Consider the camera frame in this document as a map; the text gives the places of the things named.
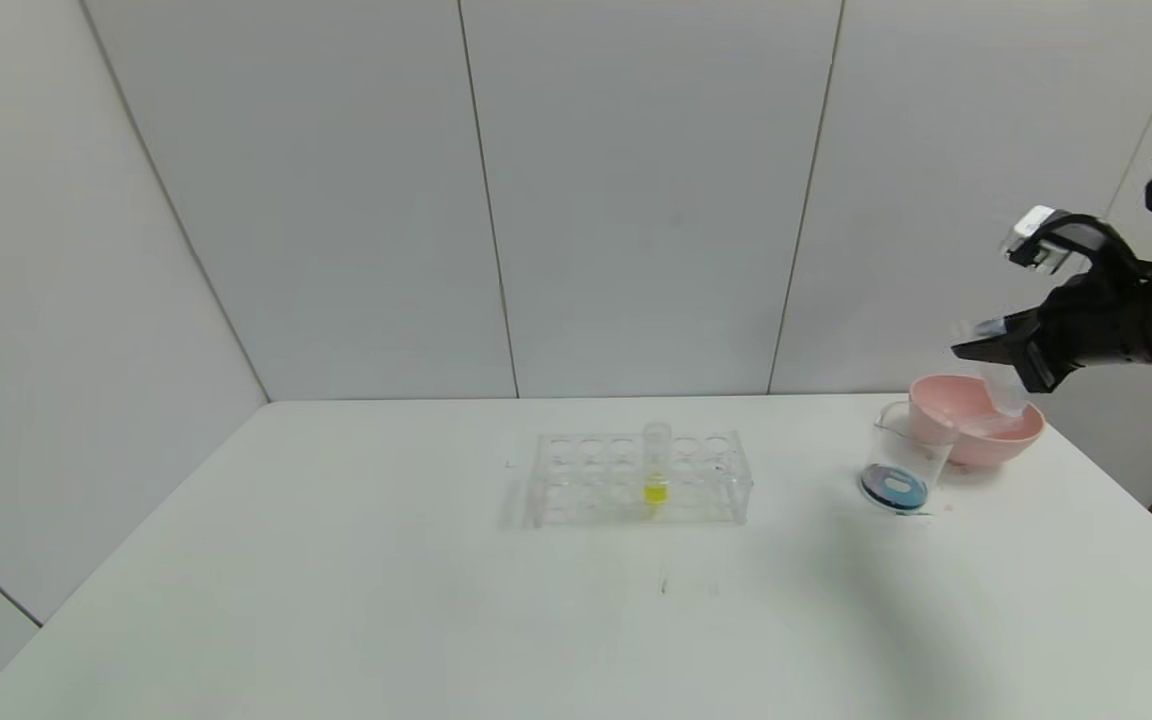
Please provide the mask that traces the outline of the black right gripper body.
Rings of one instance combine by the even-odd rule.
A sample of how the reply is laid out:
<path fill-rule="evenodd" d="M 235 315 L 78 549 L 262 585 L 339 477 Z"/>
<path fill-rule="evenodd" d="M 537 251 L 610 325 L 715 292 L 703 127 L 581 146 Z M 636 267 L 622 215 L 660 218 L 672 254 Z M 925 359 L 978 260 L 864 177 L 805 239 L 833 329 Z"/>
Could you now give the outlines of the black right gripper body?
<path fill-rule="evenodd" d="M 1132 314 L 1134 282 L 1084 272 L 1053 288 L 1041 304 L 1011 314 L 1016 369 L 1029 391 L 1048 395 L 1076 370 L 1130 364 L 1124 316 Z"/>

